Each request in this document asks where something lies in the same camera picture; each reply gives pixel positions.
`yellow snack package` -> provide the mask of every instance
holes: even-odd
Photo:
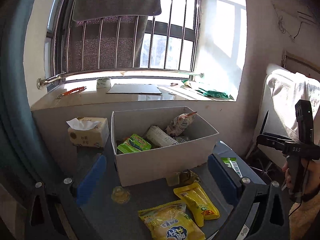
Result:
[[[188,217],[186,203],[173,201],[138,211],[154,240],[205,240],[204,233]]]
[[[173,192],[187,203],[198,226],[203,227],[204,220],[220,217],[219,210],[212,204],[199,183],[175,188]]]

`wire hanging on wall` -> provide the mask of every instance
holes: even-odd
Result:
[[[296,37],[299,35],[300,33],[300,29],[301,29],[301,25],[303,22],[300,22],[300,27],[299,27],[299,30],[298,30],[298,33],[295,35],[295,36],[292,36],[284,27],[284,21],[283,21],[283,16],[282,15],[278,15],[277,13],[277,10],[276,10],[276,6],[274,4],[273,5],[273,8],[275,9],[275,12],[276,12],[276,15],[278,17],[278,28],[279,30],[281,31],[281,33],[285,34],[285,33],[288,33],[289,34],[289,37],[291,38],[291,40],[294,42]]]

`blue gripper pad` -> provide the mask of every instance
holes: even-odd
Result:
[[[92,165],[91,170],[87,173],[84,179],[76,188],[76,203],[78,206],[86,204],[97,184],[106,170],[107,159],[101,155]]]
[[[236,206],[239,202],[238,188],[226,171],[226,168],[228,167],[224,163],[221,163],[222,161],[219,161],[217,158],[214,154],[209,155],[207,162],[209,172],[217,183],[226,202],[228,204]]]

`tape roll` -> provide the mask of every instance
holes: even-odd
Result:
[[[111,78],[98,78],[97,88],[111,88]]]

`green snack wrapper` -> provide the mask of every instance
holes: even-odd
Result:
[[[229,167],[233,168],[235,172],[242,178],[241,171],[237,164],[237,158],[221,158],[221,160]]]
[[[122,153],[134,153],[150,150],[151,144],[142,139],[139,135],[133,134],[120,144],[117,149]]]

